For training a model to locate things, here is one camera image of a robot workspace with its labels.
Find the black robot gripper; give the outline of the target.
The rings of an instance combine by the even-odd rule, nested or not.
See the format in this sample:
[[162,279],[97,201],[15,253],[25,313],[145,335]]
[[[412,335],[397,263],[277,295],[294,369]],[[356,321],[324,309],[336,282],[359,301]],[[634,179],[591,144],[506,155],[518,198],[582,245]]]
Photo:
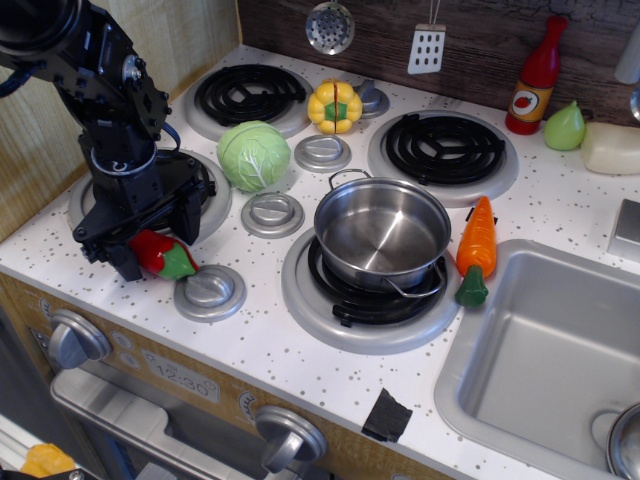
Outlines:
[[102,160],[86,134],[79,144],[93,180],[94,207],[73,229],[90,262],[108,262],[126,281],[142,278],[129,241],[144,229],[167,228],[187,245],[200,233],[206,179],[193,158],[170,159],[155,147],[135,166]]

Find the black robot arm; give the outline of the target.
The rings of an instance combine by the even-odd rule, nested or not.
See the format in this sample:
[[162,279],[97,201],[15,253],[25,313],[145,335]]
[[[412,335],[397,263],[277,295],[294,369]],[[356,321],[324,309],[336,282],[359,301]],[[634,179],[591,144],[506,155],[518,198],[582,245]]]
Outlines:
[[2,96],[38,78],[54,85],[82,128],[78,138],[95,204],[73,237],[90,262],[107,262],[127,281],[142,273],[130,242],[164,222],[191,245],[200,232],[207,176],[193,157],[158,147],[167,93],[117,22],[89,1],[4,1]]

